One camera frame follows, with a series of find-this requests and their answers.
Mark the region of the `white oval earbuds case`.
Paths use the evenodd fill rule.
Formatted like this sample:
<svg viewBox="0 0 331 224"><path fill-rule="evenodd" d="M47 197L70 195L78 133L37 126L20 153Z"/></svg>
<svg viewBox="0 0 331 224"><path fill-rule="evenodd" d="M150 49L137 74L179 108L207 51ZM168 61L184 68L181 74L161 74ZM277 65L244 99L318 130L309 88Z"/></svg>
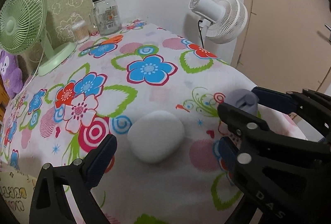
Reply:
<svg viewBox="0 0 331 224"><path fill-rule="evenodd" d="M129 129L132 153L148 164L160 163L176 152L185 137L185 127L173 114L158 110L145 115Z"/></svg>

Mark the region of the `beige door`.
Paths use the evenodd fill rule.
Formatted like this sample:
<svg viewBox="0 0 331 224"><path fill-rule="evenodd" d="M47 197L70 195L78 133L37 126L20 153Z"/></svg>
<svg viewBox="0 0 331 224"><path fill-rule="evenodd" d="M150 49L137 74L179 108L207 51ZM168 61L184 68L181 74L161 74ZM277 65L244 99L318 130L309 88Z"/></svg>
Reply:
<svg viewBox="0 0 331 224"><path fill-rule="evenodd" d="M280 92L330 93L328 0L244 0L248 22L231 65Z"/></svg>

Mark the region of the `floral tablecloth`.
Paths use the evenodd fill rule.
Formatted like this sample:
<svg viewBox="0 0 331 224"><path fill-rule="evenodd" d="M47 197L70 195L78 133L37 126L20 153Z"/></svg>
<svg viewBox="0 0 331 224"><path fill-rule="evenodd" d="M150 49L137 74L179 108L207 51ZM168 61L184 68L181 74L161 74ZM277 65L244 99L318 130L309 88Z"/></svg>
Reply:
<svg viewBox="0 0 331 224"><path fill-rule="evenodd" d="M118 44L87 48L123 35ZM1 161L37 179L43 164L84 158L106 135L118 147L92 194L111 223L224 223L242 197L221 168L217 145L229 131L217 107L254 83L216 55L161 27L133 21L94 35L55 70L36 76L7 106ZM164 110L185 127L170 158L148 165L127 134Z"/></svg>

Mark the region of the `yellow fabric storage box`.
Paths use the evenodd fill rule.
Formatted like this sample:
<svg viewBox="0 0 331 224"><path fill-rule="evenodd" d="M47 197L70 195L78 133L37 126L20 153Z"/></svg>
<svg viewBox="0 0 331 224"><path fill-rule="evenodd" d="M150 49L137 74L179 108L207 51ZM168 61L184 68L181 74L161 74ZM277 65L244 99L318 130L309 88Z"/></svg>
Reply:
<svg viewBox="0 0 331 224"><path fill-rule="evenodd" d="M36 178L1 161L1 196L10 216L19 223L29 223Z"/></svg>

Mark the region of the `white standing fan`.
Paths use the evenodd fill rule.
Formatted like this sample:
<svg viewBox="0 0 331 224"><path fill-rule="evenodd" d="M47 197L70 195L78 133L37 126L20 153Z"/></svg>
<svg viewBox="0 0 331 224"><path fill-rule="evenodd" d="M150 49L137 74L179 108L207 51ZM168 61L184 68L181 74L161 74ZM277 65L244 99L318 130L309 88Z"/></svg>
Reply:
<svg viewBox="0 0 331 224"><path fill-rule="evenodd" d="M190 0L188 8L200 16L202 42L229 43L242 33L248 20L247 9L239 0Z"/></svg>

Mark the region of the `wooden bed headboard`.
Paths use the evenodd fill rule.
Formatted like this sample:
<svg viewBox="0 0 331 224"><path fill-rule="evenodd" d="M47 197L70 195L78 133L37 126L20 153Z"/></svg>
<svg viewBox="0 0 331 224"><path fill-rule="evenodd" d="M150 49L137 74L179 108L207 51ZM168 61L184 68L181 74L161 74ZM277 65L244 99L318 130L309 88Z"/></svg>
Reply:
<svg viewBox="0 0 331 224"><path fill-rule="evenodd" d="M3 121L3 117L6 112L6 107L9 102L9 96L7 92L5 91L5 87L3 85L3 81L0 78L0 120Z"/></svg>

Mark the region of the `orange scissors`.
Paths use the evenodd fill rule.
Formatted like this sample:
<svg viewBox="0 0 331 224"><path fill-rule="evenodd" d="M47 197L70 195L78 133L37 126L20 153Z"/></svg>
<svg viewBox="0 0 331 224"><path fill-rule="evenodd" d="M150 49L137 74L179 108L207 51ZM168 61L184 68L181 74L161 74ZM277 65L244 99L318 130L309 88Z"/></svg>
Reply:
<svg viewBox="0 0 331 224"><path fill-rule="evenodd" d="M120 41L122 41L123 38L124 36L120 34L120 35L112 36L108 39L98 39L92 45L87 46L87 48L93 48L100 45L118 44Z"/></svg>

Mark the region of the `purple plush bunny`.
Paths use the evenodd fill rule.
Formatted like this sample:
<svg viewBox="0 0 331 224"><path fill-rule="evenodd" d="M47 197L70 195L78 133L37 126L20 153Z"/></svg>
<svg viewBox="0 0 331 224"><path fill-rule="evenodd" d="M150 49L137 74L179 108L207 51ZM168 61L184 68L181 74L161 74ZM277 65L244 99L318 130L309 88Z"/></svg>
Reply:
<svg viewBox="0 0 331 224"><path fill-rule="evenodd" d="M1 49L1 77L10 99L23 88L22 71L18 66L17 56Z"/></svg>

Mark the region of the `cotton swab container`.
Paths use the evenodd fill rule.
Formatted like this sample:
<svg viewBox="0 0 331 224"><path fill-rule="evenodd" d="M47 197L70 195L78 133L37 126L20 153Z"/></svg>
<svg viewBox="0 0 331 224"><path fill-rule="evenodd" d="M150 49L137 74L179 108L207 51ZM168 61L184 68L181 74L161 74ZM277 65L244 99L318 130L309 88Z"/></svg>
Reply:
<svg viewBox="0 0 331 224"><path fill-rule="evenodd" d="M72 25L72 32L77 44L82 44L90 39L88 26L84 20Z"/></svg>

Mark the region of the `glass jar green lid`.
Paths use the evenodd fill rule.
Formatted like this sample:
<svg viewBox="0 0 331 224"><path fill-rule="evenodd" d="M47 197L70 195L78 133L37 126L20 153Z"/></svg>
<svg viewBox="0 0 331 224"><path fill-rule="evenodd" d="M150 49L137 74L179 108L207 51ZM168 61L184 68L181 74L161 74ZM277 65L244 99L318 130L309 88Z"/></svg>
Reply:
<svg viewBox="0 0 331 224"><path fill-rule="evenodd" d="M90 21L102 36L114 34L121 29L121 19L116 0L92 0Z"/></svg>

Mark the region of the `patterned green board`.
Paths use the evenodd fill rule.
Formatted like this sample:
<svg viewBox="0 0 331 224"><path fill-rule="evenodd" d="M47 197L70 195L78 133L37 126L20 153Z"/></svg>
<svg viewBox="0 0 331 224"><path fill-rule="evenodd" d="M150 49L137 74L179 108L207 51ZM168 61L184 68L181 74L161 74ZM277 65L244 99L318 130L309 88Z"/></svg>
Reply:
<svg viewBox="0 0 331 224"><path fill-rule="evenodd" d="M47 0L47 36L55 49L67 42L74 42L72 25L85 21L88 31L93 32L90 15L92 0Z"/></svg>

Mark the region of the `green desk fan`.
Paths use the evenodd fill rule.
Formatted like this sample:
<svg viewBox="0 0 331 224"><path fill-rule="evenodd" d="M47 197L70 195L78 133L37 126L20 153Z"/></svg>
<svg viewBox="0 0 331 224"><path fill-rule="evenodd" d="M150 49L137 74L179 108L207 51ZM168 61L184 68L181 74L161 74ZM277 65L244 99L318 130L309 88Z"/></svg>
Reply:
<svg viewBox="0 0 331 224"><path fill-rule="evenodd" d="M45 59L38 65L38 75L56 69L76 49L74 42L53 48L47 36L47 0L6 0L1 8L1 48L18 55L40 42Z"/></svg>

